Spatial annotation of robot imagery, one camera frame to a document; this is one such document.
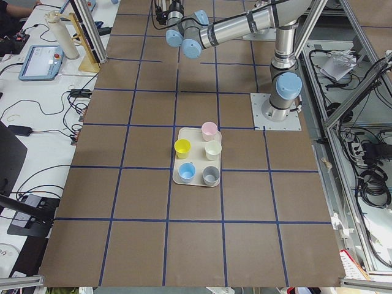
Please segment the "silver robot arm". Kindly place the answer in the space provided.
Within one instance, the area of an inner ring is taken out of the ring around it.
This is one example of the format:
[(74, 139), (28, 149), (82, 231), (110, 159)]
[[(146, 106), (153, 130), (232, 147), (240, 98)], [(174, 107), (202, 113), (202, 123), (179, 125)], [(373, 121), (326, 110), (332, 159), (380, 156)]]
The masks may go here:
[(298, 14), (291, 4), (259, 1), (251, 10), (215, 22), (209, 20), (204, 10), (186, 16), (181, 1), (170, 1), (168, 9), (164, 9), (164, 5), (165, 1), (151, 1), (151, 10), (156, 16), (153, 26), (164, 30), (167, 44), (180, 47), (189, 59), (199, 58), (204, 49), (275, 29), (274, 56), (270, 65), (273, 87), (269, 99), (262, 105), (262, 115), (277, 123), (288, 118), (303, 85), (293, 71)]

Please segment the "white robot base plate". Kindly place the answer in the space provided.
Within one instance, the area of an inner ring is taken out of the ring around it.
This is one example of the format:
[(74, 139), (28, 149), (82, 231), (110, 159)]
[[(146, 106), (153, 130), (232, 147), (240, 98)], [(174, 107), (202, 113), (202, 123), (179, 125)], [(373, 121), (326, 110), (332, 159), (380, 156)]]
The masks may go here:
[(294, 100), (289, 109), (278, 110), (270, 104), (269, 93), (251, 93), (250, 97), (255, 130), (302, 130)]

